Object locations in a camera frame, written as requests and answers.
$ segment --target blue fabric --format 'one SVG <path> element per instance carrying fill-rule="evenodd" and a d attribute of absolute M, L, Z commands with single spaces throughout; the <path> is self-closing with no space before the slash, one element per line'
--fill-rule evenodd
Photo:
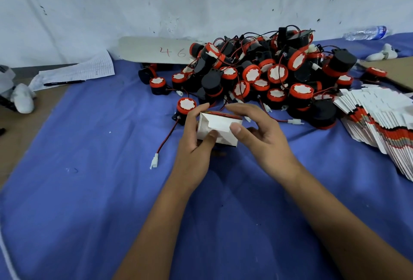
<path fill-rule="evenodd" d="M 409 56 L 412 37 L 322 43 L 364 58 L 389 42 Z M 179 96 L 152 95 L 137 76 L 140 64 L 114 66 L 115 76 L 68 89 L 3 187 L 3 236 L 22 279 L 110 279 L 171 171 L 181 126 L 162 148 L 159 167 L 149 166 L 173 126 Z M 390 158 L 351 139 L 341 123 L 328 131 L 281 128 L 304 166 L 413 260 L 413 183 Z M 185 210 L 171 279 L 340 278 L 282 187 L 242 144 L 225 151 L 212 158 Z M 9 279 L 2 258 L 0 279 Z"/>

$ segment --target brown table surface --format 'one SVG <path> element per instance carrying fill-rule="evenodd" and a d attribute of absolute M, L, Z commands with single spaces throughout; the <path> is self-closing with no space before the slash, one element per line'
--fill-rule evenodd
<path fill-rule="evenodd" d="M 19 82 L 27 84 L 30 80 L 24 79 Z M 31 114 L 12 112 L 0 106 L 0 128 L 7 130 L 0 136 L 0 187 L 4 185 L 68 87 L 36 91 L 35 109 Z"/>

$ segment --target box being held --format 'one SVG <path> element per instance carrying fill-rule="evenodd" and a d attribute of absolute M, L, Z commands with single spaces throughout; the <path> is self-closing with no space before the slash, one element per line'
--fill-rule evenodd
<path fill-rule="evenodd" d="M 242 117 L 222 112 L 206 111 L 199 114 L 197 139 L 203 140 L 211 130 L 218 132 L 217 143 L 237 146 L 238 140 L 230 131 L 233 123 L 242 125 Z"/>

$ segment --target hand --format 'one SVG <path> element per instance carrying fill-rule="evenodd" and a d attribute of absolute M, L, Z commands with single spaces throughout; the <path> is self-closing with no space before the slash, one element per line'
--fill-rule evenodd
<path fill-rule="evenodd" d="M 258 125 L 258 130 L 232 123 L 234 136 L 252 152 L 261 168 L 281 184 L 290 180 L 303 168 L 288 146 L 276 120 L 253 104 L 233 103 L 225 106 L 240 116 L 248 116 Z"/>
<path fill-rule="evenodd" d="M 169 177 L 171 180 L 176 180 L 177 184 L 189 194 L 204 179 L 208 171 L 211 151 L 218 137 L 218 132 L 212 130 L 203 142 L 199 146 L 197 145 L 197 116 L 208 108 L 209 103 L 206 103 L 188 113 L 175 163 Z"/>

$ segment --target person's left hand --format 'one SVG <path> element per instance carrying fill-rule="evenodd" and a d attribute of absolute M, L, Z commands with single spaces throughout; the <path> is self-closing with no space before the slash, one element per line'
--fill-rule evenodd
<path fill-rule="evenodd" d="M 208 108 L 209 103 L 205 103 L 188 113 L 169 177 L 172 181 L 176 180 L 176 183 L 189 194 L 192 194 L 204 179 L 208 171 L 211 151 L 218 137 L 218 132 L 212 130 L 203 142 L 197 145 L 197 116 Z"/>

